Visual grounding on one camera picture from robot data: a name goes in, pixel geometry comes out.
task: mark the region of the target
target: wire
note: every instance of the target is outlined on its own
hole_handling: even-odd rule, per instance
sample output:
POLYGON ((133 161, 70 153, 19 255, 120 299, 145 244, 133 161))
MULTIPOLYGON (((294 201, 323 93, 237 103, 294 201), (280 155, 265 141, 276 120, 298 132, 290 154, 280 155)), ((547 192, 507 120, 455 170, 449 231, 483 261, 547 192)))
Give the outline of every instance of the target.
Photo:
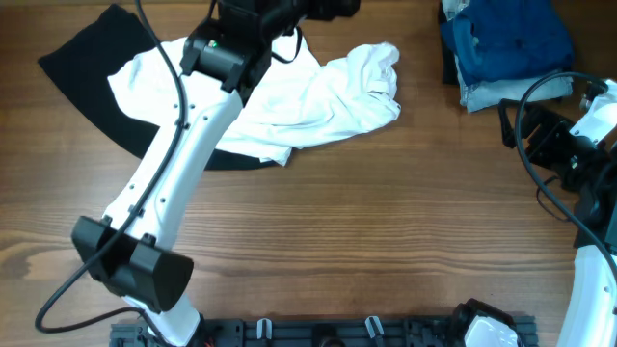
POLYGON ((39 310, 39 313, 37 314, 37 318, 35 319, 35 327, 37 328, 38 331, 45 333, 45 334, 65 333, 65 332, 70 332, 73 330, 81 329, 81 328, 90 326, 91 324, 100 322, 104 319, 110 318, 112 316, 115 316, 121 313, 129 312, 129 311, 139 312, 145 318, 150 328, 154 332, 158 332, 156 327, 151 324, 151 321, 149 321, 149 318, 145 314, 144 310, 140 308, 135 308, 135 307, 126 307, 126 308, 117 309, 111 312, 101 314, 87 321, 68 325, 68 326, 63 326, 63 327, 49 328, 49 327, 45 327, 42 324, 43 318, 45 317, 47 312, 54 306, 54 304, 58 301, 58 299, 60 299, 60 297, 63 294, 65 294, 65 292, 67 292, 67 290, 80 277, 82 277, 86 273, 86 271, 88 271, 88 269, 90 269, 90 267, 93 266, 95 262, 99 261, 99 259, 101 259, 105 254, 107 254, 111 250, 114 243, 116 243, 126 233, 128 228, 135 221, 135 218, 137 218, 137 216, 141 213, 141 210, 144 207, 144 204, 146 203, 146 201, 148 200, 150 194, 154 190, 154 187, 157 185, 161 176, 167 169, 170 161, 172 160, 175 149, 177 148, 177 145, 179 144, 180 139, 182 138, 182 130, 184 129, 184 122, 186 121, 186 94, 184 92, 182 82, 180 81, 180 78, 176 75, 174 66, 172 65, 172 62, 170 61, 170 58, 165 53, 165 50, 163 50, 163 47, 161 46, 161 41, 156 37, 156 35, 152 31, 152 28, 150 27, 148 20, 146 19, 146 15, 144 14, 144 10, 142 9, 141 1, 135 0, 135 6, 137 7, 137 13, 144 25, 144 28, 148 32, 152 41, 155 43, 156 48, 158 49, 159 53, 163 57, 163 60, 165 60, 165 64, 167 65, 167 68, 169 69, 174 79, 174 84, 175 84, 175 88, 177 89, 177 94, 178 94, 178 99, 179 99, 179 119, 177 122, 176 130, 174 133, 174 137, 172 138, 172 141, 170 143, 170 146, 167 152, 165 153, 165 156, 163 157, 161 164, 159 165, 158 169, 154 173, 152 180, 149 182, 148 186, 144 190, 144 193, 137 200, 133 209, 130 211, 130 213, 128 214, 128 217, 126 218, 124 223, 121 225, 121 227, 118 229, 116 234, 114 234, 114 236, 112 236, 109 239, 109 241, 107 241, 92 257, 90 257, 77 271, 75 271, 65 281, 65 283, 62 284, 56 290, 56 292, 53 295, 51 295, 51 297, 49 297, 47 302, 39 310))
POLYGON ((533 179, 533 181, 536 183, 538 188, 541 189, 542 192, 544 192, 547 198, 549 198, 549 200, 572 223, 574 223, 578 227, 578 229, 581 230, 585 234, 585 236, 587 236, 591 240, 591 242, 598 248, 598 250, 604 257, 604 259, 606 260, 606 263, 608 264, 608 267, 610 268, 610 272, 612 273, 613 278, 617 281, 617 265, 615 264, 615 261, 612 259, 612 256, 610 255, 610 253, 606 250, 606 247, 604 246, 603 242, 600 241, 600 239, 598 239, 598 237, 589 229, 589 227, 587 227, 579 218, 577 218, 577 216, 575 216, 574 213, 572 213, 568 209, 568 207, 566 207, 566 205, 563 204, 563 202, 561 202, 561 200, 559 200, 559 198, 549 189, 549 187, 547 187, 547 185, 542 181, 542 178, 540 178, 538 173, 536 173, 536 171, 533 169, 531 162, 529 161, 529 158, 527 158, 527 155, 524 152, 523 137, 521 134, 522 125, 523 125, 524 106, 526 102, 529 100, 529 97, 533 94, 533 92, 535 92, 538 88, 540 88, 540 86, 544 85, 545 83, 549 82, 552 79, 559 78, 559 77, 581 78, 581 79, 584 79, 586 81, 589 81, 601 87, 604 90, 604 93, 608 91, 608 86, 603 80, 597 77, 585 74, 585 73, 580 73, 580 72, 571 72, 571 71, 556 72, 556 73, 553 73, 553 74, 550 74, 548 76, 541 78, 538 82, 534 83, 531 86, 531 88, 529 88, 529 90, 523 95, 523 99, 521 100, 521 103, 519 104, 519 109, 517 110, 517 116, 515 119, 515 128, 514 128, 514 140, 516 141, 516 144, 517 144, 517 151, 519 153, 519 156, 521 157, 521 160, 523 161, 524 168, 527 170, 527 172, 531 176, 531 179, 533 179))
MULTIPOLYGON (((553 176, 549 179, 547 179, 546 181, 544 181, 545 185, 549 185, 551 184, 553 181, 555 181, 556 179, 559 179, 559 177, 557 176, 553 176)), ((540 189, 540 187, 538 187, 538 189, 536 190, 536 200, 538 201, 538 204, 540 205, 540 207, 542 207, 545 211, 547 211, 548 214, 550 214, 552 217, 554 217, 557 221, 559 222, 563 222, 563 223, 569 223, 570 220, 568 218, 561 218, 559 216, 557 216, 554 212, 552 212, 541 200, 540 200, 540 192, 542 192, 542 190, 540 189)))

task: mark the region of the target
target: light blue fabric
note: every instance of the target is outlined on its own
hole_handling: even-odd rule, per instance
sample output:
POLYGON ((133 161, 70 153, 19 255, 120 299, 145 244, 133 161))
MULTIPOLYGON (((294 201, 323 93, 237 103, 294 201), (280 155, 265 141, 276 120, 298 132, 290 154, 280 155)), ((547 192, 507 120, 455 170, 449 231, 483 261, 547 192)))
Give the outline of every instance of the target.
MULTIPOLYGON (((497 105, 502 99, 520 100, 525 92, 540 78, 524 80, 502 80, 496 82, 480 82, 466 86, 461 70, 458 69, 458 79, 461 85, 461 105, 467 107, 468 112, 476 112, 487 107, 497 105)), ((550 100, 572 94, 572 78, 555 78, 540 86, 529 101, 550 100)))

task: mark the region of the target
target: wooden table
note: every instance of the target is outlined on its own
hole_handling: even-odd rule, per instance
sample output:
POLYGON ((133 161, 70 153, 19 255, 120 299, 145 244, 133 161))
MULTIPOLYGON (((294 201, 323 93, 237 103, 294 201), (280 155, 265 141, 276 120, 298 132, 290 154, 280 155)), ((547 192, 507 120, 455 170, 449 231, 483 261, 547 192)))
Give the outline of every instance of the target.
MULTIPOLYGON (((100 216, 139 164, 36 63, 105 8, 0 9, 0 346, 104 346, 116 321, 53 336, 33 325, 80 265, 69 240, 77 217, 100 216)), ((206 8, 146 12, 171 40, 190 33, 206 8)), ((617 3, 569 1, 558 10, 577 69, 617 77, 617 3)), ((322 64, 363 43, 395 44, 403 112, 371 134, 300 150, 287 168, 203 175, 175 250, 196 261, 188 291, 205 316, 449 314, 472 297, 535 315, 542 345, 554 345, 576 231, 537 205, 517 154, 501 144, 496 111, 468 115, 458 89, 441 84, 436 13, 434 1, 367 0, 351 20, 304 25, 322 64)), ((46 323, 121 306, 83 278, 46 323)))

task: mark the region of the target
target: folded blue garment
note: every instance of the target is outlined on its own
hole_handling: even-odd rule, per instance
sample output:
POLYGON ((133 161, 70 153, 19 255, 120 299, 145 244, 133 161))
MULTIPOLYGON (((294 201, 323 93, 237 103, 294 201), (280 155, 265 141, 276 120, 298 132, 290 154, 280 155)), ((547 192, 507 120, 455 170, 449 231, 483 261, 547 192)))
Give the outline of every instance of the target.
POLYGON ((441 31, 467 85, 536 77, 574 61, 550 0, 473 0, 441 31))

